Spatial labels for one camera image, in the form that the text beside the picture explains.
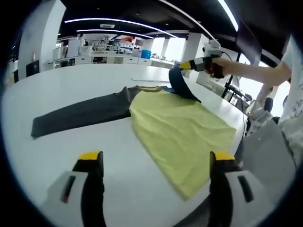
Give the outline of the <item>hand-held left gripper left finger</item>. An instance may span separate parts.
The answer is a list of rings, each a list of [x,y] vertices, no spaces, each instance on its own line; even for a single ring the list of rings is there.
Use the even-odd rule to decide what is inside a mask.
[[[103,152],[82,154],[47,190],[42,213],[57,227],[103,227]]]

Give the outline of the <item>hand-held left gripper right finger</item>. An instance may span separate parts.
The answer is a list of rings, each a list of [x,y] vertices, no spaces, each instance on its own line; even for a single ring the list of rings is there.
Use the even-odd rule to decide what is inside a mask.
[[[233,155],[210,152],[210,180],[209,226],[255,227],[268,213],[264,186]]]

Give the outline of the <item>person's right hand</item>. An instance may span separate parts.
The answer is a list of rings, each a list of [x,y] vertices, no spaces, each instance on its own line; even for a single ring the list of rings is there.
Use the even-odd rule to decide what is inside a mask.
[[[223,75],[223,67],[215,63],[212,57],[206,58],[205,70],[210,76],[216,79],[222,79],[225,77]]]

